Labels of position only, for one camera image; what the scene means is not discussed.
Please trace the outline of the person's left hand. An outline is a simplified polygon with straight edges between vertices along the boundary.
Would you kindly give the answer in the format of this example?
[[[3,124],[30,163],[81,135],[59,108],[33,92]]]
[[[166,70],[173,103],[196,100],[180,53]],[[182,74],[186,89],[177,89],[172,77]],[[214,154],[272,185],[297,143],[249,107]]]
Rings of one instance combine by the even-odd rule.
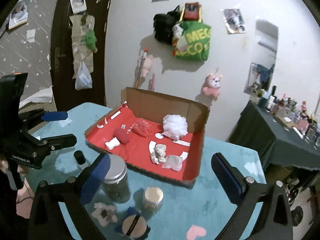
[[[4,174],[6,174],[8,171],[12,173],[16,171],[20,175],[26,176],[29,173],[29,167],[26,167],[23,165],[17,165],[17,166],[14,166],[13,164],[10,165],[5,158],[1,158],[0,168]]]

